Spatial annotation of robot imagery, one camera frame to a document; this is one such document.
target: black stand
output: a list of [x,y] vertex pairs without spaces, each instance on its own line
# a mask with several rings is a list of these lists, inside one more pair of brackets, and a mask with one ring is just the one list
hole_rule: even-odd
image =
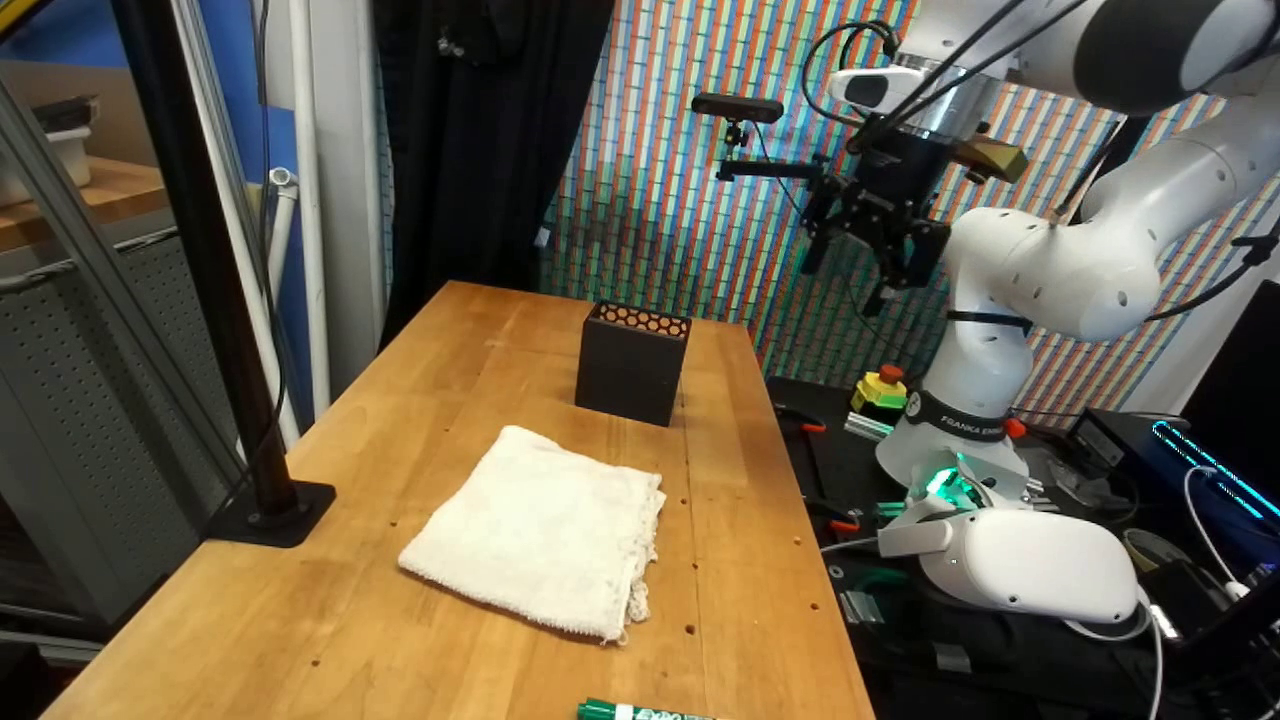
[[331,484],[294,481],[298,505],[290,511],[265,516],[254,494],[234,498],[209,524],[209,541],[272,544],[294,549],[307,541],[330,505],[338,500]]
[[211,157],[202,138],[174,5],[111,0],[111,9],[250,457],[250,481],[241,481],[234,500],[211,516],[209,537],[276,549],[300,544],[338,494],[330,484],[298,484],[284,467],[276,402],[241,297],[230,218],[217,199]]

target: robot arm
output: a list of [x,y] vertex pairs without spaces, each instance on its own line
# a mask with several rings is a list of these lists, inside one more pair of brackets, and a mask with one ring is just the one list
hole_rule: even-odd
[[1036,481],[1003,439],[1003,418],[1033,378],[1027,327],[1075,342],[1127,336],[1165,294],[1162,259],[1201,219],[1280,173],[1280,54],[1268,45],[1277,0],[1179,9],[935,0],[921,9],[898,68],[836,72],[829,83],[836,102],[900,115],[914,131],[968,131],[949,125],[963,83],[921,93],[929,80],[951,90],[963,72],[1011,76],[1118,111],[1157,111],[1193,93],[1229,102],[1218,121],[1110,173],[1086,195],[1081,226],[1017,207],[977,207],[951,226],[951,323],[878,462],[914,494],[955,457],[993,481],[1000,509],[906,516],[881,534],[881,553],[921,557],[931,586],[968,606],[1070,621],[1120,621],[1135,606],[1131,569],[1110,534],[1017,509]]
[[[962,45],[963,34],[977,27],[977,20],[963,20],[968,9],[971,5],[929,5],[906,48],[921,54]],[[951,54],[955,68],[968,55],[1026,41],[1027,27],[1044,27],[1052,9],[1065,5],[1033,5],[1033,20],[1026,24],[1010,18],[1011,41],[993,34],[963,55]],[[955,450],[1010,467],[1010,477],[1026,477],[1027,467],[1003,439],[1003,418],[1033,378],[1027,327],[1075,342],[1127,336],[1162,302],[1162,259],[1201,219],[1262,194],[1277,175],[1280,54],[1265,54],[1268,34],[1277,27],[1277,5],[1222,0],[1189,11],[1189,24],[1179,24],[1177,35],[1152,41],[1147,27],[1165,24],[1167,20],[1147,0],[1094,0],[1071,18],[1061,18],[1061,24],[1026,45],[1026,54],[1000,60],[1003,72],[1042,76],[1052,80],[1052,90],[1087,90],[1086,97],[1099,103],[1099,90],[1110,80],[1095,76],[1118,72],[1114,55],[1127,45],[1135,48],[1131,55],[1165,54],[1179,72],[1171,72],[1177,80],[1167,72],[1157,76],[1152,90],[1114,90],[1103,93],[1110,108],[1157,108],[1157,102],[1177,103],[1214,80],[1231,97],[1203,130],[1110,173],[1086,195],[1086,226],[1047,226],[1011,207],[977,207],[951,226],[946,257],[951,280],[951,327],[908,419],[878,450],[881,464],[900,484],[935,473],[929,450]]]

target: green object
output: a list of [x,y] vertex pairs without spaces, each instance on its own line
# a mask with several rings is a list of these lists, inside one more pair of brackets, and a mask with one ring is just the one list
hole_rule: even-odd
[[576,720],[701,720],[701,715],[691,715],[691,713],[646,708],[646,703],[610,703],[610,701],[589,698],[589,701],[576,708]]
[[886,363],[886,367],[865,372],[854,383],[854,409],[870,409],[870,403],[886,409],[886,412],[906,412],[908,409],[906,367]]
[[878,516],[886,516],[886,522],[898,522],[900,511],[908,511],[906,500],[881,500],[881,505],[878,505]]
[[924,484],[924,498],[941,500],[946,509],[955,511],[977,511],[986,509],[979,494],[971,490],[971,481],[963,477],[963,467],[941,467],[931,473],[931,481]]

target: wooden table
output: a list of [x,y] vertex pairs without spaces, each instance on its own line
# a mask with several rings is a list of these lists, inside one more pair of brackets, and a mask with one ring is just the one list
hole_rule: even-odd
[[[572,403],[589,305],[450,286],[294,450],[338,509],[294,553],[209,541],[48,715],[871,715],[744,327],[696,323],[674,429]],[[450,598],[398,553],[504,425],[665,477],[652,621],[620,649]]]
[[[94,157],[82,199],[98,226],[133,219],[169,203],[160,170]],[[45,207],[23,199],[0,207],[0,254],[48,241]]]

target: wall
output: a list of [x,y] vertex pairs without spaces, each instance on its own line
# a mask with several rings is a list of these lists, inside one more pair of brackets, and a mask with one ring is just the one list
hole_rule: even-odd
[[[790,115],[767,130],[773,157],[833,157],[843,131],[806,108],[795,68],[809,41],[858,18],[900,24],[906,5],[615,0],[576,157],[548,214],[543,290],[750,323],[773,378],[854,383],[881,360],[924,372],[941,345],[946,294],[908,294],[886,316],[859,316],[878,268],[858,241],[836,243],[817,277],[800,277],[809,241],[790,195],[767,180],[718,185],[724,125],[689,115],[701,90],[777,97]],[[1189,102],[1165,111],[1147,142],[1214,111],[1218,103]],[[1103,142],[1110,121],[1081,102],[1000,90],[993,138],[1026,144],[1036,166],[1017,190],[977,190],[951,173],[941,218],[971,203],[1047,214]],[[1253,229],[1265,199],[1231,207],[1171,257],[1171,297],[1193,297],[1218,277],[1223,235]],[[1086,403],[1120,403],[1171,327],[1095,350],[1036,336],[1042,372],[1026,403],[1047,419]]]

